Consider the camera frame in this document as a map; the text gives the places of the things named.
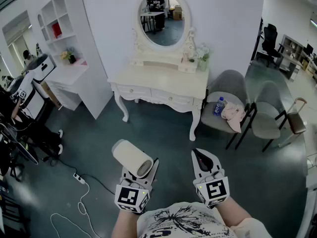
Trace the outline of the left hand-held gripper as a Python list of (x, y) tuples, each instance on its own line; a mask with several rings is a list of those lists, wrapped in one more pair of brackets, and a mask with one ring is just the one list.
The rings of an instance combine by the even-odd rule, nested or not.
[(142, 214), (150, 199), (152, 182), (155, 180), (159, 167), (159, 159), (154, 159), (148, 175), (137, 178), (125, 167), (122, 168), (120, 183), (116, 185), (114, 202), (121, 210), (134, 214)]

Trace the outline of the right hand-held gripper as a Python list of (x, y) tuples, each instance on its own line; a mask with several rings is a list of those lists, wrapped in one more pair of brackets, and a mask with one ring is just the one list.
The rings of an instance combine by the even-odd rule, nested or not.
[(224, 170), (221, 170), (221, 163), (216, 155), (201, 148), (194, 148), (191, 156), (196, 193), (201, 202), (212, 209), (230, 196), (228, 177), (225, 176)]

